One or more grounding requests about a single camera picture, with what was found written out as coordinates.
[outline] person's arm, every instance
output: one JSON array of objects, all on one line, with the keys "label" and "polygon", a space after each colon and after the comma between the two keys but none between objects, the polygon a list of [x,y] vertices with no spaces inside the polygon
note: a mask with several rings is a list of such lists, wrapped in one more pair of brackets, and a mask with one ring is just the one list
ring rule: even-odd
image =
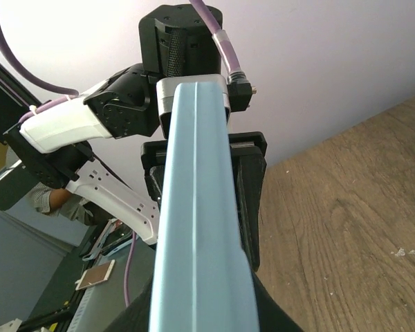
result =
[{"label": "person's arm", "polygon": [[72,194],[66,189],[52,189],[49,194],[49,212],[52,213],[60,209]]},{"label": "person's arm", "polygon": [[46,216],[57,216],[60,208],[72,194],[65,189],[51,189],[43,183],[38,183],[29,191],[26,198],[35,211]]}]

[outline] cable connector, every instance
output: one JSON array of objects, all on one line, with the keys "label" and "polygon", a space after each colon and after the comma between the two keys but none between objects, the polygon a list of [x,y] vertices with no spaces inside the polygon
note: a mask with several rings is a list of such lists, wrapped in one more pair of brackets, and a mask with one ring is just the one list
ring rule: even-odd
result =
[{"label": "cable connector", "polygon": [[228,94],[231,112],[242,112],[249,107],[252,95],[257,88],[251,86],[243,71],[231,73],[228,76]]},{"label": "cable connector", "polygon": [[37,106],[35,105],[30,105],[29,106],[29,110],[31,111],[32,114],[34,114],[35,116],[37,115]]}]

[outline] black object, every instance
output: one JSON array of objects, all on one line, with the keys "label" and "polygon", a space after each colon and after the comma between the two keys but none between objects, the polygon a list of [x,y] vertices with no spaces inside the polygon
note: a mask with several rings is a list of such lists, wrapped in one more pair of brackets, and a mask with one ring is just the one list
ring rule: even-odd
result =
[{"label": "black object", "polygon": [[160,125],[155,89],[160,78],[160,73],[149,73],[136,64],[113,75],[84,103],[114,138],[150,137]]},{"label": "black object", "polygon": [[4,138],[21,159],[26,169],[49,188],[64,188],[76,181],[76,171],[93,157],[88,142],[67,145],[50,154],[41,154],[20,134],[20,124],[4,133]]},{"label": "black object", "polygon": [[132,241],[133,230],[127,225],[121,225],[108,235],[102,247],[101,255],[106,256],[109,253],[119,251],[120,246],[128,241]]},{"label": "black object", "polygon": [[98,238],[103,233],[103,230],[106,227],[106,225],[107,223],[96,223],[95,225],[91,226],[91,229],[92,229],[91,236],[87,239],[86,242],[80,245],[80,253],[78,254],[78,257],[83,258],[91,252],[92,248],[94,247],[95,242],[97,242]]},{"label": "black object", "polygon": [[21,163],[12,169],[0,172],[0,210],[9,210],[38,182],[38,179],[32,176]]},{"label": "black object", "polygon": [[[254,271],[260,265],[258,211],[267,143],[260,132],[229,135],[234,172],[241,243]],[[149,196],[160,207],[165,175],[167,141],[148,142],[142,146],[142,165]]]},{"label": "black object", "polygon": [[[303,331],[270,297],[268,291],[252,272],[260,332]],[[132,304],[104,330],[104,332],[148,332],[151,308],[152,278]]]},{"label": "black object", "polygon": [[[92,264],[93,262],[91,261],[84,262],[83,270],[87,270],[92,266]],[[26,320],[20,325],[17,332],[33,332],[42,327],[49,329],[49,327],[54,323],[57,323],[57,328],[55,329],[56,331],[66,331],[67,327],[74,318],[75,312],[80,305],[80,301],[82,300],[85,291],[86,290],[75,291],[71,299],[68,301],[68,304],[56,311]]]},{"label": "black object", "polygon": [[228,84],[228,94],[231,112],[245,111],[252,98],[252,86],[249,82]]},{"label": "black object", "polygon": [[[220,26],[221,11],[208,7]],[[212,34],[190,4],[162,5],[138,24],[144,70],[165,77],[221,72]]]},{"label": "black object", "polygon": [[40,105],[15,77],[0,65],[0,142],[5,143],[3,132],[19,121],[29,111],[29,105]]},{"label": "black object", "polygon": [[113,218],[112,214],[105,209],[102,209],[94,202],[88,202],[84,204],[83,207],[92,214],[92,216],[89,216],[89,223],[86,223],[86,225],[103,225],[104,228],[109,222],[109,219]]}]

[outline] white ceiling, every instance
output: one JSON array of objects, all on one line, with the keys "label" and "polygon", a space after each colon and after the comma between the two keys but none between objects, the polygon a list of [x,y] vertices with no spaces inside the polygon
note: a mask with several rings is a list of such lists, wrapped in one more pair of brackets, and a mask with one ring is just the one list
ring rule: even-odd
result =
[{"label": "white ceiling", "polygon": [[[138,21],[160,4],[0,0],[0,18],[11,49],[30,71],[83,91],[141,61]],[[262,131],[271,165],[415,95],[415,0],[207,4],[223,12],[241,66],[258,88],[252,107],[232,118],[233,129]],[[41,100],[53,97],[23,83]],[[146,140],[94,144],[144,195],[139,155]]]}]

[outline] desk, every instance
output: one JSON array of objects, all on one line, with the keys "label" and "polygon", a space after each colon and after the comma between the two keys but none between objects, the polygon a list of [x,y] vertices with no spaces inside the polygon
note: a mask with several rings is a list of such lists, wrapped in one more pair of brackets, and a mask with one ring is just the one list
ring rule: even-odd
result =
[{"label": "desk", "polygon": [[415,98],[270,168],[259,216],[258,276],[305,331],[415,331]]},{"label": "desk", "polygon": [[[68,332],[101,332],[126,309],[123,277],[128,254],[129,246],[108,259],[103,257],[97,262],[100,265],[108,260],[116,260],[109,280],[85,291]],[[138,296],[145,282],[152,276],[154,260],[155,252],[143,241],[137,240],[129,274],[131,300]]]}]

